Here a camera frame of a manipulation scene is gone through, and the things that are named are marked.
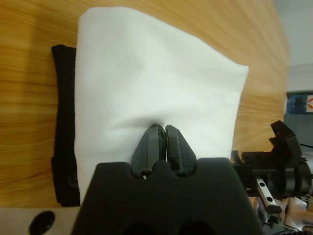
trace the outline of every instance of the black towel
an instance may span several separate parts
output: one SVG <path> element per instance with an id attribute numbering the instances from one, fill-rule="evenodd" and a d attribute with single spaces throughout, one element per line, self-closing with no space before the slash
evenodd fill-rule
<path id="1" fill-rule="evenodd" d="M 58 203 L 63 207 L 80 205 L 74 154 L 74 81 L 76 49 L 57 45 L 51 48 L 57 72 L 59 102 L 54 156 L 51 159 L 53 183 Z"/>

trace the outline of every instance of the white towel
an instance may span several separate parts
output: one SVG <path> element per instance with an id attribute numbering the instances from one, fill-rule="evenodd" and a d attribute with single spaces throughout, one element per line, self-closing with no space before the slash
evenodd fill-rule
<path id="1" fill-rule="evenodd" d="M 153 124 L 178 128 L 197 158 L 230 158 L 248 67 L 126 7 L 79 20 L 75 156 L 81 200 L 98 163 L 130 162 Z"/>

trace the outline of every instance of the wood grain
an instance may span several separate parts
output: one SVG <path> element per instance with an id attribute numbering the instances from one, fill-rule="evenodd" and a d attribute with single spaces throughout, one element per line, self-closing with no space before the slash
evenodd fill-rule
<path id="1" fill-rule="evenodd" d="M 80 15 L 129 6 L 249 66 L 233 149 L 270 150 L 283 118 L 289 47 L 269 0 L 1 0 L 0 207 L 57 207 L 50 159 L 57 113 L 50 48 L 75 47 Z"/>

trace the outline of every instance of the metal component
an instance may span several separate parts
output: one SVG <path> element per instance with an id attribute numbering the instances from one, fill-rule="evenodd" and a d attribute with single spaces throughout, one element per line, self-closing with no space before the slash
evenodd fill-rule
<path id="1" fill-rule="evenodd" d="M 305 159 L 311 172 L 311 178 L 313 180 L 313 152 L 304 152 L 302 157 Z M 313 183 L 311 185 L 310 194 L 313 195 Z"/>
<path id="2" fill-rule="evenodd" d="M 245 164 L 234 165 L 245 188 L 251 188 L 252 177 L 262 177 L 276 198 L 303 196 L 310 192 L 312 175 L 308 161 L 301 157 L 296 135 L 283 122 L 273 123 L 275 137 L 270 139 L 271 152 L 243 152 Z M 257 196 L 257 190 L 247 191 Z"/>
<path id="3" fill-rule="evenodd" d="M 265 210 L 268 214 L 276 214 L 281 212 L 281 208 L 276 205 L 273 196 L 271 195 L 268 187 L 261 177 L 256 178 L 257 189 L 264 205 Z"/>
<path id="4" fill-rule="evenodd" d="M 269 215 L 266 212 L 264 205 L 260 198 L 257 197 L 254 200 L 253 208 L 257 216 L 259 217 L 260 222 L 263 225 L 264 234 L 265 235 L 273 235 L 273 234 L 289 235 L 292 232 L 296 232 L 297 230 L 292 229 L 292 228 L 287 228 L 281 222 L 285 218 L 285 208 L 287 206 L 288 199 L 283 199 L 283 201 L 280 201 L 277 199 L 274 199 L 274 200 L 275 200 L 275 203 L 282 208 L 282 212 L 280 214 L 277 214 L 277 216 Z"/>

